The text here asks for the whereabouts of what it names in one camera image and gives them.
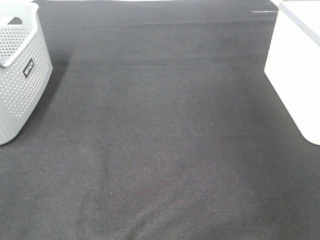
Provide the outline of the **white plastic bin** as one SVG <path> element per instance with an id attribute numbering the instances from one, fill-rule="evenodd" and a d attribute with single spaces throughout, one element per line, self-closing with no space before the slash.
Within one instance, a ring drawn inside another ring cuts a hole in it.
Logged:
<path id="1" fill-rule="evenodd" d="M 282 0 L 264 67 L 302 136 L 320 143 L 320 2 Z"/>

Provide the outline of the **grey perforated plastic basket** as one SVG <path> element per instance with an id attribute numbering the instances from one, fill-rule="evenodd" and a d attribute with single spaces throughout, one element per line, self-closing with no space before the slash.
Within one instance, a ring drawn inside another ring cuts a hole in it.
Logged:
<path id="1" fill-rule="evenodd" d="M 37 106 L 53 66 L 33 1 L 3 1 L 2 18 L 21 24 L 0 27 L 0 143 L 13 140 Z"/>

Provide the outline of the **black fabric table mat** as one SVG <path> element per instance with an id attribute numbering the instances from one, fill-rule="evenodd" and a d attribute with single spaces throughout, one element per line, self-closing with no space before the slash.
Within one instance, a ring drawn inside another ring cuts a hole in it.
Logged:
<path id="1" fill-rule="evenodd" d="M 53 71 L 0 148 L 1 239 L 319 239 L 320 148 L 264 74 L 275 5 L 38 5 Z"/>

